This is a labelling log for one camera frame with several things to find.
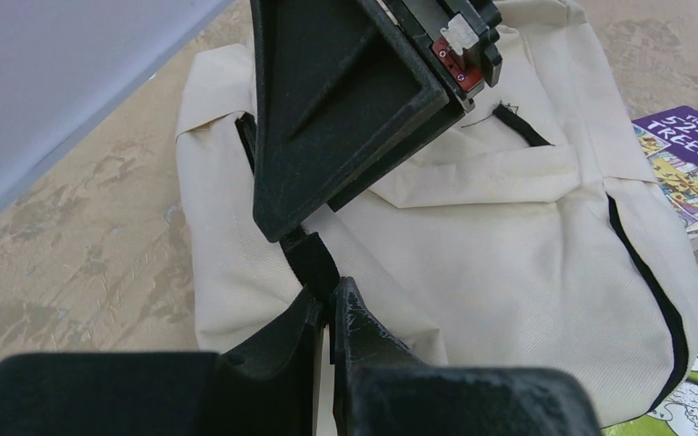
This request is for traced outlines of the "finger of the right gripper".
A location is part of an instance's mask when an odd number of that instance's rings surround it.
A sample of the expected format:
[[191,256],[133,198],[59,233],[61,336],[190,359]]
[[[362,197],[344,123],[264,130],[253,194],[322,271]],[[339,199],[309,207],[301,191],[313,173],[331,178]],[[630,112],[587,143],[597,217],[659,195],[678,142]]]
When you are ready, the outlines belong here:
[[277,242],[448,104],[375,1],[254,1],[254,221]]

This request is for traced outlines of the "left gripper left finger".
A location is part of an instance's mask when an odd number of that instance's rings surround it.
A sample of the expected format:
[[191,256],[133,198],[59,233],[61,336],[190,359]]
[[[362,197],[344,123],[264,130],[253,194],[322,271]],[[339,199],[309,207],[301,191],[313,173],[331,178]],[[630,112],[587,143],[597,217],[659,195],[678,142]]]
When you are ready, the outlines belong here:
[[0,435],[311,435],[323,307],[308,291],[229,352],[0,362]]

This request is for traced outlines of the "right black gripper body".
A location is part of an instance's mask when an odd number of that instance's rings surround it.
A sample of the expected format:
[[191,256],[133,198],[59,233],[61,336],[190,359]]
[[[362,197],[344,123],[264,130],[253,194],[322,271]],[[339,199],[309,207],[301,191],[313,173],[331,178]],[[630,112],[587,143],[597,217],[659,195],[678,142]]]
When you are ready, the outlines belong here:
[[465,114],[497,86],[504,59],[492,1],[365,1],[376,35],[357,75],[387,113]]

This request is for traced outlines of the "beige canvas student backpack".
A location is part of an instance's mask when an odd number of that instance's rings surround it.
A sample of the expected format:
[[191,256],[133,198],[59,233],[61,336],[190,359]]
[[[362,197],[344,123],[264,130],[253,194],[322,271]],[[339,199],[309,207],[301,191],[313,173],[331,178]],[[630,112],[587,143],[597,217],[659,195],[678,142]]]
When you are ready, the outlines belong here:
[[693,249],[583,9],[498,7],[507,64],[486,101],[305,226],[417,357],[568,372],[609,427],[693,367]]

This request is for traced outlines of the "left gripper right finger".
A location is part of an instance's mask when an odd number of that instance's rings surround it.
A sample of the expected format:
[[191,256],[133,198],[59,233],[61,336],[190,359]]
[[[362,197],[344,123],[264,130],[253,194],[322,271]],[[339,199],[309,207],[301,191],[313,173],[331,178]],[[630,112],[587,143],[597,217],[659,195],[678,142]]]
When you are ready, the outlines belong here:
[[370,312],[351,277],[331,296],[340,435],[599,435],[591,401],[551,368],[432,366]]

